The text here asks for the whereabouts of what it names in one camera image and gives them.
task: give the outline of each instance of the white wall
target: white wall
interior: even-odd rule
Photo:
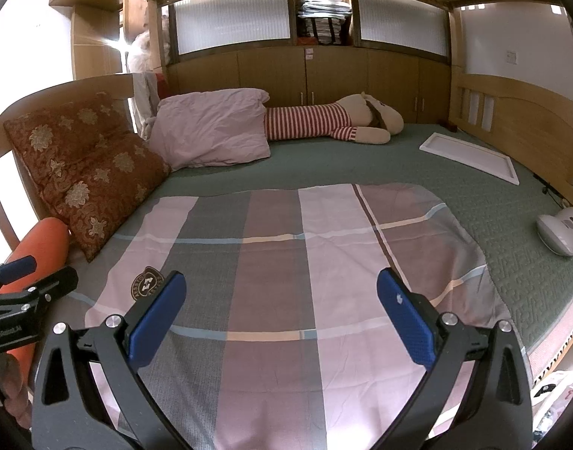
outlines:
[[[0,11],[0,114],[24,96],[72,80],[71,8],[7,0]]]
[[[465,10],[466,72],[519,79],[573,100],[573,39],[568,17],[542,3],[491,3]],[[517,53],[508,64],[507,51]]]

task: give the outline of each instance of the plush dog toy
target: plush dog toy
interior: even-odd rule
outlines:
[[[268,108],[268,140],[332,137],[360,144],[385,144],[403,130],[402,116],[369,94],[352,94],[329,105]]]

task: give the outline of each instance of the metal bolt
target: metal bolt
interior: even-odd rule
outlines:
[[[116,326],[119,326],[121,322],[122,322],[122,317],[120,317],[119,314],[112,314],[105,320],[105,324],[110,328],[115,328]]]
[[[499,330],[505,333],[511,332],[511,323],[507,320],[501,320],[499,322]]]
[[[454,315],[453,313],[443,313],[441,316],[441,320],[447,326],[455,326],[459,321],[459,318],[457,318],[457,316]]]
[[[65,323],[57,323],[55,326],[53,326],[53,333],[60,335],[61,333],[65,332],[66,328],[67,325]]]

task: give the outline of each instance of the light switch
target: light switch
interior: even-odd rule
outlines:
[[[517,53],[515,51],[507,51],[505,61],[508,64],[517,64]]]

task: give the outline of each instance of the white massager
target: white massager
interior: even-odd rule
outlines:
[[[573,207],[564,208],[555,216],[541,214],[537,219],[538,236],[558,255],[573,255]]]

